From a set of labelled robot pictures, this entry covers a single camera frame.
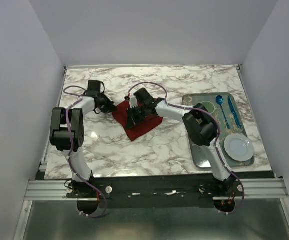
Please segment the dark red cloth napkin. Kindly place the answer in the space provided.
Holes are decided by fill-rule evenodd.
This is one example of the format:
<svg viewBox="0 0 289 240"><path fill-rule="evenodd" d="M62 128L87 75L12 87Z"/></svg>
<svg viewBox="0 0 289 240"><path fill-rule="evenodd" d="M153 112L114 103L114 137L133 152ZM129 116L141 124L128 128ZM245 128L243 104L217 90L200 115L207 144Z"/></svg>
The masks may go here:
<svg viewBox="0 0 289 240"><path fill-rule="evenodd" d="M117 111L114 111L112 115L113 118L124 128L131 142L152 131L163 122L162 117L148 116L145 118L143 123L127 129L127 107L129 106L130 104L128 101L123 101L117 106Z"/></svg>

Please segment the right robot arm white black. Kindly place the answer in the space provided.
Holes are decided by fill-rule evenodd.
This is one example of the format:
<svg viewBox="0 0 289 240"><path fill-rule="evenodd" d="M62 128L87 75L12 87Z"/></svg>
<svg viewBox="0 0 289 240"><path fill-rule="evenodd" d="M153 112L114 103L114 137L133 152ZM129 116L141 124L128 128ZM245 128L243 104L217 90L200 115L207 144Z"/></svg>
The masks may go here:
<svg viewBox="0 0 289 240"><path fill-rule="evenodd" d="M213 193L226 196L233 190L238 179L220 147L220 124L203 104L185 106L168 103L166 98L153 98L144 87L133 95L128 92L124 99L129 103L126 109L127 129L143 124L148 117L168 118L183 123L189 139L202 149L211 165Z"/></svg>

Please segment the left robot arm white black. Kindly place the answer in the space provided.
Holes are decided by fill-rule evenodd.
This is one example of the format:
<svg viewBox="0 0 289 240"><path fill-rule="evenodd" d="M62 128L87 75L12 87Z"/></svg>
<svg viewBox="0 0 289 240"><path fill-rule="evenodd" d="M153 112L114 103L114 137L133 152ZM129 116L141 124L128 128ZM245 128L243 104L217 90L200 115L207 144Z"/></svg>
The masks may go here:
<svg viewBox="0 0 289 240"><path fill-rule="evenodd" d="M50 144L66 158L71 173L73 189L85 198L95 192L101 194L92 182L93 171L88 167L82 146L85 140L84 117L91 112L109 114L117 111L114 102L105 95L105 84L89 80L82 94L68 107L55 107L51 113Z"/></svg>

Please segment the light green cup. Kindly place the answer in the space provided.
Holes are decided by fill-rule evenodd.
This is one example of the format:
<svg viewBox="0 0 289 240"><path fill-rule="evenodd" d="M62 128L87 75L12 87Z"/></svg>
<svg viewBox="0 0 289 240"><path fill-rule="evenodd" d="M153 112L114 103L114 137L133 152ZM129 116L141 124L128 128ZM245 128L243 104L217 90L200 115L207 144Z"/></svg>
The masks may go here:
<svg viewBox="0 0 289 240"><path fill-rule="evenodd" d="M204 105L204 107L206 108L206 110L210 113L210 114L213 114L214 111L215 111L215 105L210 102L210 101L203 101L201 103L202 105Z"/></svg>

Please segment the blue metallic spoon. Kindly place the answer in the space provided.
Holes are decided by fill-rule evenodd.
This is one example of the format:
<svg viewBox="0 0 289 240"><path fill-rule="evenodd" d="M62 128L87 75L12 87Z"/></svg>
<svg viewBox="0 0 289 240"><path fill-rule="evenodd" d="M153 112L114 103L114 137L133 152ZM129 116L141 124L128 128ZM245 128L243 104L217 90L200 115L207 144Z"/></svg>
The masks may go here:
<svg viewBox="0 0 289 240"><path fill-rule="evenodd" d="M228 120L227 120L227 116L226 116L226 114L225 114L224 108L223 108L224 99L223 99L223 97L222 97L221 95L218 95L218 96L216 97L216 103L217 103L217 104L220 106L220 108L221 108L221 111L222 111L222 114L223 114L223 117L224 117L224 120L225 120L225 123L226 123L226 127L227 127L228 129L230 129L230 125L229 125L229 122L228 122Z"/></svg>

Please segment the blue metallic knife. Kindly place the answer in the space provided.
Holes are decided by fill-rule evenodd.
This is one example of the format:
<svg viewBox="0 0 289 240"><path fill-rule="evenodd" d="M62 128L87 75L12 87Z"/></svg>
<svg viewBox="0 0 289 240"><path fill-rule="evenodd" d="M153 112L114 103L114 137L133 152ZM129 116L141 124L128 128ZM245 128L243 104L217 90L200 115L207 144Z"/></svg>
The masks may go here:
<svg viewBox="0 0 289 240"><path fill-rule="evenodd" d="M234 108L234 105L233 105L233 102L232 102L232 100L231 100L231 97L228 96L228 97L227 97L227 100L228 100L228 104L229 104L230 111L231 111L231 113L232 113L232 115L233 115L233 117L234 117L234 120L235 120L235 123L236 123L237 127L238 127L239 129L242 129L242 125L241 125L240 120L239 120L239 118L238 118L237 112L236 112L236 110L235 110L235 108Z"/></svg>

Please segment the pale blue small plate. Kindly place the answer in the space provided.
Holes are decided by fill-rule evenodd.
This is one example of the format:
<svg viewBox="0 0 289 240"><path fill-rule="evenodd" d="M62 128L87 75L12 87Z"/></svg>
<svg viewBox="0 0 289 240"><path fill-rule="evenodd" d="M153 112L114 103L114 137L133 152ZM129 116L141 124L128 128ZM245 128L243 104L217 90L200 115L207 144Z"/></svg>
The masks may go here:
<svg viewBox="0 0 289 240"><path fill-rule="evenodd" d="M231 134L224 140L226 153L235 161L246 162L254 156L254 145L249 138L243 134Z"/></svg>

